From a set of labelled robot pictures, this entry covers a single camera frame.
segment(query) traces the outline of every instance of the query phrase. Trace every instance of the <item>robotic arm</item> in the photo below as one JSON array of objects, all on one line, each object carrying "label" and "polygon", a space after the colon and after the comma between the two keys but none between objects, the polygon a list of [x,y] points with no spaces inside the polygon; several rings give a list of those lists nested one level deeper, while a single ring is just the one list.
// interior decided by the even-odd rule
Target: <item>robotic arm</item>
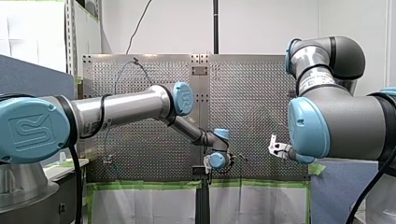
[{"label": "robotic arm", "polygon": [[110,126],[142,119],[162,120],[195,145],[213,147],[214,169],[230,164],[228,135],[195,127],[181,116],[193,108],[193,92],[183,82],[151,86],[146,91],[69,101],[62,96],[19,97],[0,102],[0,162],[42,161]]},{"label": "robotic arm", "polygon": [[395,146],[396,91],[354,97],[364,66],[360,46],[346,37],[290,43],[286,68],[296,78],[298,97],[289,104],[291,147],[284,146],[284,156],[304,163],[325,157],[388,158]]}]

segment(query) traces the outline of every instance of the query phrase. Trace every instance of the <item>metal pegboard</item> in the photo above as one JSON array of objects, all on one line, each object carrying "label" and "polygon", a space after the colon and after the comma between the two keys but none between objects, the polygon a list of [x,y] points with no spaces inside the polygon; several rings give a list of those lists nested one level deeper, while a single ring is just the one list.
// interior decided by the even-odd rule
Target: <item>metal pegboard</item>
[{"label": "metal pegboard", "polygon": [[[148,70],[154,84],[190,82],[196,93],[191,116],[202,128],[231,130],[231,152],[241,154],[247,161],[238,160],[231,172],[222,177],[280,180],[306,177],[306,166],[275,158],[267,148],[271,133],[277,133],[279,142],[289,141],[287,104],[294,80],[284,73],[283,56],[86,55],[85,96],[148,88],[143,71],[131,63],[134,58]],[[208,67],[207,73],[200,66]],[[97,159],[89,166],[90,182],[190,180],[191,166],[202,163],[197,147],[153,119],[112,129],[106,149],[105,137],[106,133],[99,133],[96,138]],[[105,155],[113,156],[112,164],[103,163]]]},{"label": "metal pegboard", "polygon": [[271,156],[272,133],[289,142],[287,105],[293,77],[285,74],[284,56],[211,55],[210,128],[230,129],[230,150],[237,164],[222,177],[305,179],[307,167]]},{"label": "metal pegboard", "polygon": [[[86,55],[84,94],[95,97],[146,90],[149,82],[132,63],[134,58],[145,67],[153,84],[190,81],[190,55]],[[89,165],[90,182],[191,180],[191,144],[163,122],[146,119],[112,128],[109,133],[99,133],[95,143],[97,157]],[[104,164],[108,155],[112,162]]]}]

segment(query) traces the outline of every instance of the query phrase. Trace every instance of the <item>cable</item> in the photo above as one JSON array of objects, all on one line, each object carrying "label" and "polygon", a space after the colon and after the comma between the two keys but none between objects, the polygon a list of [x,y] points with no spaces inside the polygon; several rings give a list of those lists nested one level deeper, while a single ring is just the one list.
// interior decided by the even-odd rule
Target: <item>cable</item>
[{"label": "cable", "polygon": [[79,166],[78,154],[74,145],[69,146],[70,154],[72,155],[73,164],[75,167],[76,174],[76,194],[77,194],[77,207],[76,207],[76,220],[75,224],[81,223],[82,217],[82,176],[81,176],[81,167]]},{"label": "cable", "polygon": [[99,120],[99,125],[96,128],[96,130],[91,133],[90,135],[84,136],[84,137],[80,137],[81,139],[87,139],[87,138],[91,138],[93,136],[95,136],[97,133],[100,132],[100,130],[102,129],[103,123],[105,122],[105,99],[111,96],[111,94],[106,94],[104,96],[102,96],[101,100],[100,100],[100,110],[101,110],[101,117]]},{"label": "cable", "polygon": [[[389,100],[389,102],[393,104],[394,109],[396,109],[396,101],[393,98],[388,96],[385,97],[384,95],[382,97],[387,98],[387,100]],[[367,196],[370,190],[375,186],[375,184],[379,181],[382,175],[386,172],[386,170],[389,168],[389,166],[392,164],[395,158],[396,158],[396,147],[393,148],[386,162],[381,166],[381,169],[379,169],[375,177],[370,181],[370,183],[361,193],[358,200],[355,202],[355,205],[353,205],[353,208],[352,210],[350,210],[349,216],[347,217],[346,224],[351,224],[353,222],[353,219],[355,218],[355,214],[358,211],[359,207],[361,206],[361,203],[363,202],[364,198]]]},{"label": "cable", "polygon": [[146,11],[148,10],[149,4],[151,3],[151,1],[152,1],[152,0],[148,0],[148,3],[146,4],[145,10],[143,11],[143,14],[142,14],[142,16],[140,17],[140,20],[139,20],[139,22],[138,22],[137,25],[136,25],[136,29],[134,29],[134,33],[131,35],[131,38],[129,39],[129,46],[128,46],[128,49],[126,50],[126,53],[125,53],[125,54],[128,54],[128,53],[129,53],[129,49],[130,49],[131,46],[132,46],[132,40],[134,39],[134,36],[136,35],[137,30],[139,29],[140,22],[142,22],[143,18],[144,18],[145,15],[146,15]]}]

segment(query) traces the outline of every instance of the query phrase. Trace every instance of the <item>white wall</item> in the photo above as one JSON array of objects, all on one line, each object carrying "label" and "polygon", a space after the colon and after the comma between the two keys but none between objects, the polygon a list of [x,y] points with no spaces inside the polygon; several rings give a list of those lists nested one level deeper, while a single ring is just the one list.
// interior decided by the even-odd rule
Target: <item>white wall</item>
[{"label": "white wall", "polygon": [[396,2],[389,1],[388,74],[389,85],[396,86]]},{"label": "white wall", "polygon": [[317,0],[220,1],[220,53],[284,54],[296,37],[318,37]]},{"label": "white wall", "polygon": [[388,15],[388,0],[320,0],[320,36],[348,36],[366,56],[356,95],[379,91],[388,84]]},{"label": "white wall", "polygon": [[78,75],[83,77],[82,56],[102,53],[101,31],[99,21],[78,2],[75,2],[75,21]]},{"label": "white wall", "polygon": [[[104,53],[125,53],[148,0],[102,0]],[[130,53],[213,52],[213,1],[153,1]],[[318,37],[318,0],[219,1],[219,52],[283,54]]]},{"label": "white wall", "polygon": [[[104,53],[124,54],[148,0],[102,0]],[[211,1],[152,1],[130,53],[205,53],[213,49]]]},{"label": "white wall", "polygon": [[0,54],[64,72],[64,3],[0,1]]}]

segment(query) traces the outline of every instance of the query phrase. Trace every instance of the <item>logo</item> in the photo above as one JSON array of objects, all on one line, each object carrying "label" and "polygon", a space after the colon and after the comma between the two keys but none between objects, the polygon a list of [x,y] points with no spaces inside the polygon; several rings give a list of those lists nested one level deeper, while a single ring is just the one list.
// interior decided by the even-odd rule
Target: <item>logo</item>
[{"label": "logo", "polygon": [[55,142],[49,114],[10,119],[9,130],[18,151],[43,147]]},{"label": "logo", "polygon": [[183,91],[181,93],[181,100],[183,101],[183,107],[191,107],[193,100],[190,91]]}]

